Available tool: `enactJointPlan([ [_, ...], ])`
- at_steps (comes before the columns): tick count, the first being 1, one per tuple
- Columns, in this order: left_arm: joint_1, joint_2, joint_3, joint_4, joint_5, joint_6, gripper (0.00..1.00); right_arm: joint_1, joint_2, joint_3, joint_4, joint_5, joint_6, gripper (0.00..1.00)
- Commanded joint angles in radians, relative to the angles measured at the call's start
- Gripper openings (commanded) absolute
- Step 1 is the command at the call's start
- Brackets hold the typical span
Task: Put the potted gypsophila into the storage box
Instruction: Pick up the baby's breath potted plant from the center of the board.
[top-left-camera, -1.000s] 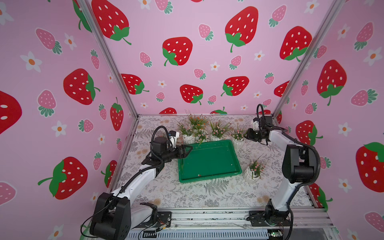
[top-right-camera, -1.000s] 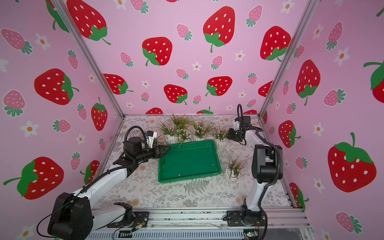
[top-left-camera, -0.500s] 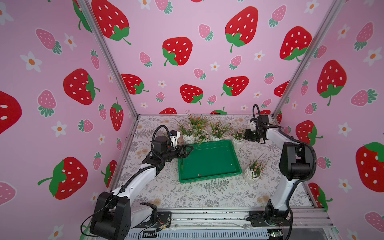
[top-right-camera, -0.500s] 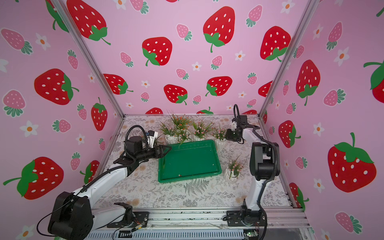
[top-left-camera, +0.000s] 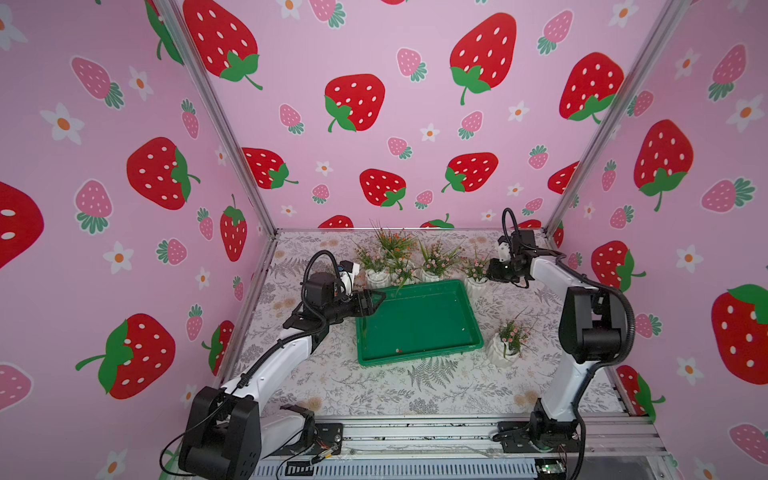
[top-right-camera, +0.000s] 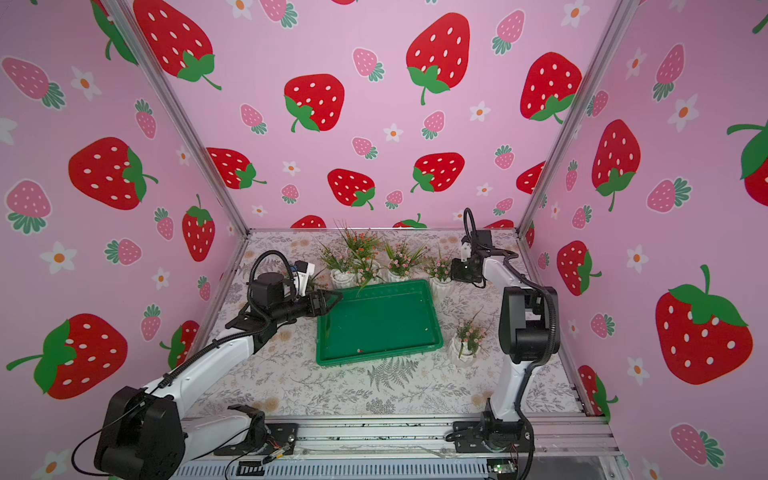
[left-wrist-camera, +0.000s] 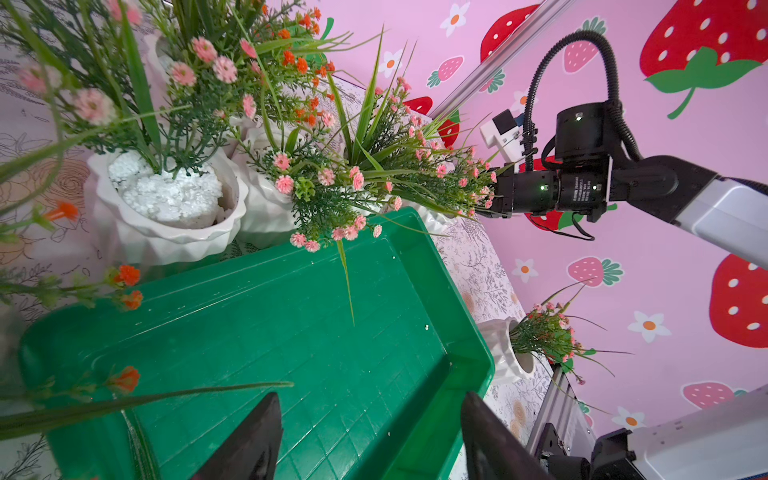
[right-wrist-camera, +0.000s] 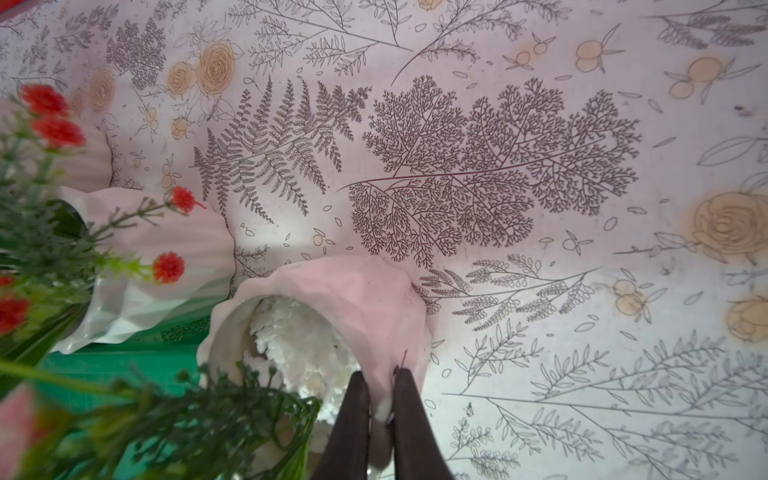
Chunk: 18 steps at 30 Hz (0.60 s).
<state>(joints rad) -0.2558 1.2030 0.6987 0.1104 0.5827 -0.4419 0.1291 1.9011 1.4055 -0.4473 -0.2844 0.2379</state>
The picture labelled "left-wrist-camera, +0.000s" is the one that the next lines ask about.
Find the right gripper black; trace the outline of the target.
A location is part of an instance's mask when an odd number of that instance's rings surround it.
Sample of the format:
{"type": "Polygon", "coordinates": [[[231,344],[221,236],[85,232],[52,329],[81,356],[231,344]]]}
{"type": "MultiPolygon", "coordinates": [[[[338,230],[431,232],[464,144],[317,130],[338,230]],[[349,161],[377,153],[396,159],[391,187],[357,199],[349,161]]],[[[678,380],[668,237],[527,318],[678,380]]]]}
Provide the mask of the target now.
{"type": "Polygon", "coordinates": [[[496,181],[490,185],[493,198],[480,214],[486,218],[510,218],[514,214],[540,215],[553,211],[559,196],[559,179],[550,170],[515,173],[511,169],[491,170],[496,181]]]}

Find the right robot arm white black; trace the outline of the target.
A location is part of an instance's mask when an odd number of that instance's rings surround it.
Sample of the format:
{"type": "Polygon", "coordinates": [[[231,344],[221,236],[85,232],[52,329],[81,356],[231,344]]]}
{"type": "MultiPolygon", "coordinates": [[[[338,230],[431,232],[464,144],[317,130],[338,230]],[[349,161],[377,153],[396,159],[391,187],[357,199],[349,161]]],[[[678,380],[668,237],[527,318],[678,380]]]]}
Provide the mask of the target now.
{"type": "MultiPolygon", "coordinates": [[[[573,212],[598,220],[625,202],[717,245],[714,330],[754,348],[767,344],[767,189],[673,156],[643,158],[609,116],[610,103],[559,113],[546,145],[553,161],[498,173],[491,218],[573,212]]],[[[550,455],[557,479],[763,479],[767,475],[767,391],[738,395],[711,383],[687,387],[696,411],[658,427],[599,438],[589,458],[550,455]]]]}

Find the pink flower pot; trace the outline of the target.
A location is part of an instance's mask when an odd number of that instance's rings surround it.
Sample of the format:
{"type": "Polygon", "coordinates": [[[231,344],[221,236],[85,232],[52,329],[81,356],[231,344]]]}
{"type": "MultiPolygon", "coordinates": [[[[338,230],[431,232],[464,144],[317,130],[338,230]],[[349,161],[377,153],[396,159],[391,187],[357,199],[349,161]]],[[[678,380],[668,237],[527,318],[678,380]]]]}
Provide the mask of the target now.
{"type": "Polygon", "coordinates": [[[264,249],[282,243],[307,252],[352,242],[381,226],[371,222],[381,197],[373,176],[348,164],[326,143],[336,117],[316,112],[320,125],[292,123],[281,103],[284,96],[270,86],[249,91],[232,160],[247,189],[240,236],[264,249]]]}
{"type": "Polygon", "coordinates": [[[394,59],[394,74],[380,87],[372,73],[356,113],[343,120],[343,158],[352,177],[365,179],[362,208],[370,213],[414,209],[427,231],[441,236],[456,221],[489,214],[498,174],[472,146],[455,149],[441,137],[440,125],[407,104],[407,66],[394,59]]]}
{"type": "Polygon", "coordinates": [[[575,373],[575,360],[596,363],[601,351],[587,347],[576,337],[569,309],[586,288],[584,281],[571,283],[534,305],[520,320],[489,320],[478,330],[494,361],[494,380],[517,383],[534,376],[536,367],[559,367],[564,373],[575,373]]]}
{"type": "Polygon", "coordinates": [[[151,80],[139,44],[144,1],[5,1],[1,37],[27,58],[19,76],[50,109],[53,151],[89,152],[86,204],[103,252],[142,266],[222,253],[245,212],[225,146],[227,58],[174,55],[151,80]]]}

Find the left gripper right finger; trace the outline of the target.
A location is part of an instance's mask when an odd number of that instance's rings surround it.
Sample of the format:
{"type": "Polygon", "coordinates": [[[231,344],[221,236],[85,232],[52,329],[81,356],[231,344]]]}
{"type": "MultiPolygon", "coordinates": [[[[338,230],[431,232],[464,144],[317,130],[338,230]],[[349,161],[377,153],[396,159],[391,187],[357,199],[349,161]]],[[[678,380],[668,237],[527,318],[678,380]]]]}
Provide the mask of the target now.
{"type": "Polygon", "coordinates": [[[475,392],[462,401],[460,425],[469,480],[551,479],[475,392]]]}

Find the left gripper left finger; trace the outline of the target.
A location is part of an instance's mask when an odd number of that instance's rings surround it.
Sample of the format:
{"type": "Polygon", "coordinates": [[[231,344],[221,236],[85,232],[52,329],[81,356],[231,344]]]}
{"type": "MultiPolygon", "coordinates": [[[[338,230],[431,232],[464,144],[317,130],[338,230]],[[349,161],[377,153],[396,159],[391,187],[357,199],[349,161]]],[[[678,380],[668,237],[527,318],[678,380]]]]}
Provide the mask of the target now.
{"type": "Polygon", "coordinates": [[[272,480],[284,429],[277,393],[268,393],[191,480],[272,480]]]}

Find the orange flower potted plant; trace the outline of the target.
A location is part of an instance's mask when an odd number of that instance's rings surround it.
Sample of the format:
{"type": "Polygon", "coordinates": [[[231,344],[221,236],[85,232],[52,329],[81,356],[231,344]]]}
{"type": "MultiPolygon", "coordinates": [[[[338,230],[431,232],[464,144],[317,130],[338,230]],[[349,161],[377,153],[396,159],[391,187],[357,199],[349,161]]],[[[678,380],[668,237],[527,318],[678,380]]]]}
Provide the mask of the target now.
{"type": "Polygon", "coordinates": [[[57,448],[109,450],[136,438],[164,456],[221,445],[248,413],[296,390],[259,379],[273,361],[245,348],[255,316],[235,297],[254,274],[251,257],[35,283],[3,271],[3,299],[34,297],[49,314],[23,333],[18,354],[36,409],[5,418],[2,436],[43,432],[57,448]]]}

